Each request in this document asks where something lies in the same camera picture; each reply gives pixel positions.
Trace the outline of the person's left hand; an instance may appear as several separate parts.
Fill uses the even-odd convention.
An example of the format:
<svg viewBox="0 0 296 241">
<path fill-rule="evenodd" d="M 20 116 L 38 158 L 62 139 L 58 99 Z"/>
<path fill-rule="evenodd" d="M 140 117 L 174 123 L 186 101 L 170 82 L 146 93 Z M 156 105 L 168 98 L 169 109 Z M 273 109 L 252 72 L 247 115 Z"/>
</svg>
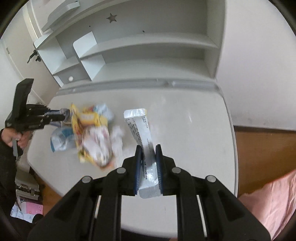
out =
<svg viewBox="0 0 296 241">
<path fill-rule="evenodd" d="M 13 140 L 15 140 L 18 146 L 24 149 L 29 143 L 31 134 L 30 131 L 19 133 L 13 128 L 4 128 L 1 132 L 1 139 L 9 147 L 13 146 Z"/>
</svg>

